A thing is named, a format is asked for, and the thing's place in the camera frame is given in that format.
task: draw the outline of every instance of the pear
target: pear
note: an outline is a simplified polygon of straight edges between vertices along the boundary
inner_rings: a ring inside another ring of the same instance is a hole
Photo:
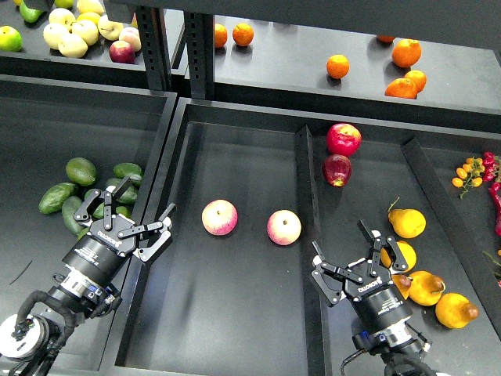
[[[446,327],[460,329],[478,317],[478,307],[467,297],[451,292],[440,298],[435,307],[435,315]]]
[[[426,218],[416,209],[393,209],[400,197],[388,208],[388,220],[393,230],[404,239],[411,239],[420,235],[426,228]]]
[[[395,286],[406,300],[409,297],[409,289],[413,283],[412,277],[408,277],[405,274],[392,274],[391,279],[395,282]]]
[[[419,305],[433,306],[437,304],[445,290],[445,282],[439,277],[424,270],[410,273],[413,279],[409,297]]]
[[[104,7],[99,0],[78,0],[77,9],[80,13],[94,12],[100,16],[102,16],[105,12]]]

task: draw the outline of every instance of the cherry tomato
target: cherry tomato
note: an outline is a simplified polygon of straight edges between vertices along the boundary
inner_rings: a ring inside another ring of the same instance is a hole
[[[494,158],[485,158],[484,159],[484,166],[485,167],[492,166],[492,165],[494,165]]]
[[[491,190],[494,192],[497,192],[499,189],[501,189],[501,183],[495,182],[491,185]]]
[[[490,182],[491,180],[494,180],[494,175],[493,174],[485,174],[484,177],[482,178],[484,182]]]
[[[461,180],[460,178],[454,178],[454,179],[452,179],[452,184],[456,188],[460,188],[461,186],[463,186],[463,180]]]
[[[471,180],[471,184],[473,186],[480,186],[482,184],[482,178],[475,178],[473,180]]]
[[[461,178],[461,179],[466,179],[468,176],[468,173],[464,171],[461,167],[456,169],[456,174]]]

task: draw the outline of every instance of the black shelf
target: black shelf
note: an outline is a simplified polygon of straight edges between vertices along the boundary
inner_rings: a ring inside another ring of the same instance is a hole
[[[38,202],[50,186],[68,181],[64,168],[72,157],[86,157],[96,165],[99,188],[112,177],[115,164],[131,161],[143,166],[145,179],[132,214],[135,221],[142,221],[176,95],[4,75],[0,92],[3,322],[17,313],[32,291],[48,291],[54,273],[68,273],[61,260],[76,237],[63,224],[60,212],[43,215]],[[117,286],[125,269],[115,281]],[[79,327],[55,367],[97,371],[112,319],[110,315]],[[2,369],[12,366],[5,364],[5,358],[0,363]]]
[[[325,182],[321,162],[328,154],[326,130],[340,121],[357,126],[364,141],[351,158],[350,182],[337,189]],[[462,250],[449,239],[450,228],[435,214],[433,201],[414,175],[416,162],[408,162],[415,152],[402,148],[411,139],[418,139],[424,152],[444,154],[465,145],[499,147],[499,136],[490,136],[179,100],[146,210],[146,217],[153,218],[168,202],[178,205],[174,243],[152,269],[136,265],[129,270],[124,293],[132,303],[128,311],[115,316],[102,369],[117,375],[153,370],[166,376],[324,374],[315,369],[316,362],[321,370],[326,368],[325,374],[337,374],[341,361],[355,351],[351,336],[360,324],[346,301],[328,311],[318,300],[310,302],[318,299],[304,278],[305,270],[312,268],[307,259],[310,240],[321,242],[327,260],[346,266],[368,249],[356,223],[365,219],[373,228],[392,234],[387,207],[402,196],[402,204],[418,208],[427,218],[424,234],[408,240],[418,254],[414,270],[440,275],[446,292],[466,295],[481,310],[477,320],[454,331],[435,319],[433,308],[410,302],[411,324],[434,341],[426,362],[449,374],[495,373],[492,358],[501,355],[496,333],[501,322],[497,307],[485,304],[485,297],[492,294],[491,300],[499,301],[501,291],[490,273],[482,277],[488,291],[481,291],[479,279],[465,270],[483,266],[487,270],[488,264],[480,257],[470,260],[473,268],[464,263]],[[308,155],[311,180],[305,175]],[[206,203],[221,197],[234,203],[240,222],[234,233],[215,238],[204,230],[200,213]],[[479,205],[481,210],[489,208]],[[275,246],[266,235],[266,220],[278,208],[297,211],[304,229],[300,240],[287,248]],[[304,315],[297,310],[301,302]],[[323,324],[314,321],[319,317]],[[315,327],[322,338],[315,336]],[[298,328],[306,330],[302,341]],[[350,364],[353,374],[373,374],[377,369],[382,372],[383,363],[371,356]]]
[[[98,42],[89,47],[83,58],[67,58],[59,51],[50,49],[44,41],[43,30],[49,24],[49,13],[43,14],[32,24],[23,20],[19,14],[19,7],[13,2],[1,2],[0,10],[0,24],[14,27],[23,37],[23,49],[20,52],[0,51],[2,66],[0,73],[138,89],[148,88],[142,50],[136,54],[135,64],[114,63],[109,54],[112,42],[99,36]],[[76,2],[71,11],[75,16],[80,14]],[[177,10],[164,9],[164,18],[171,72],[175,84],[180,87],[187,69],[183,43],[183,14]]]
[[[427,75],[427,85],[417,99],[397,99],[384,91],[409,71],[391,61],[398,38],[385,45],[369,34],[225,16],[214,20],[229,33],[226,46],[214,52],[216,100],[499,131],[501,66],[492,50],[421,42],[423,54],[412,69]],[[236,46],[231,36],[241,22],[254,28],[247,48]],[[350,61],[341,80],[326,73],[334,54]]]
[[[180,9],[192,13],[220,14],[252,20],[279,22],[367,34],[402,35],[429,42],[468,45],[501,50],[499,34],[501,8],[495,2],[479,0],[454,4],[420,0],[408,4],[399,0],[368,3],[363,0],[261,2],[209,0],[113,0],[112,4],[141,4]]]

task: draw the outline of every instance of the mandarin orange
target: mandarin orange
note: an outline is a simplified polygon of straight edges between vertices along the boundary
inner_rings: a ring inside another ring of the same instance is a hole
[[[398,98],[415,99],[417,96],[417,87],[410,78],[397,78],[390,82],[384,92],[386,96],[396,96]]]
[[[344,55],[332,55],[327,60],[326,67],[330,77],[340,79],[350,70],[350,62]]]
[[[391,58],[397,67],[409,68],[421,57],[421,45],[415,39],[402,39],[393,48]]]

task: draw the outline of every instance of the black tray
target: black tray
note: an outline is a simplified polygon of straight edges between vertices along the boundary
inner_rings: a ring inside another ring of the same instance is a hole
[[[339,121],[355,124],[364,137],[343,189],[329,186],[321,173],[326,131]],[[410,302],[411,323],[434,341],[426,361],[449,374],[497,372],[492,359],[501,346],[493,325],[499,323],[490,322],[409,166],[413,153],[401,147],[418,139],[453,150],[458,134],[181,99],[145,215],[154,218],[175,202],[174,243],[150,270],[131,264],[124,293],[132,303],[115,316],[102,369],[130,375],[339,374],[341,361],[355,351],[351,337],[360,325],[347,301],[328,310],[320,302],[308,278],[311,242],[317,240],[339,266],[366,256],[357,222],[365,219],[391,234],[387,207],[402,196],[401,203],[419,208],[428,223],[409,241],[418,252],[415,270],[441,275],[447,292],[466,295],[481,310],[472,324],[451,331],[433,308]],[[472,134],[461,140],[476,142]],[[217,198],[233,202],[240,216],[223,238],[209,235],[201,223],[204,206]],[[281,208],[298,213],[303,225],[300,240],[285,248],[274,245],[265,229]],[[490,283],[496,284],[492,276]],[[383,366],[378,357],[365,356],[350,364],[349,374],[382,373]]]
[[[216,100],[499,131],[497,52],[421,41],[423,54],[412,69],[427,75],[427,85],[416,100],[396,99],[384,91],[409,71],[391,62],[399,38],[385,45],[374,35],[348,31],[227,16],[216,16],[215,22],[229,34],[226,46],[215,51]],[[232,29],[241,22],[254,28],[247,48],[237,47],[232,39]],[[341,80],[326,73],[326,62],[335,54],[350,61]]]
[[[68,181],[64,167],[72,157],[93,161],[99,173],[97,187],[113,175],[117,163],[143,166],[145,179],[132,214],[136,222],[142,220],[175,94],[152,96],[139,89],[1,75],[0,92],[3,322],[17,313],[32,291],[48,291],[54,285],[54,273],[68,272],[61,260],[76,237],[66,229],[60,212],[43,215],[38,202],[50,186]],[[29,262],[26,272],[13,282]],[[124,272],[116,279],[118,287]],[[79,327],[55,368],[97,370],[112,318],[89,320]],[[3,367],[7,367],[5,361],[0,359]]]
[[[80,14],[76,2],[71,11],[75,16]],[[184,16],[181,11],[165,9],[164,18],[171,73],[175,84],[180,85],[188,67],[186,57],[183,58]],[[0,24],[14,27],[23,36],[20,52],[0,51],[2,74],[148,88],[142,50],[136,55],[135,64],[114,63],[109,54],[112,42],[99,37],[83,58],[64,57],[59,51],[51,50],[44,41],[43,30],[49,24],[49,13],[44,13],[36,23],[26,23],[19,13],[19,6],[12,0],[0,1]]]

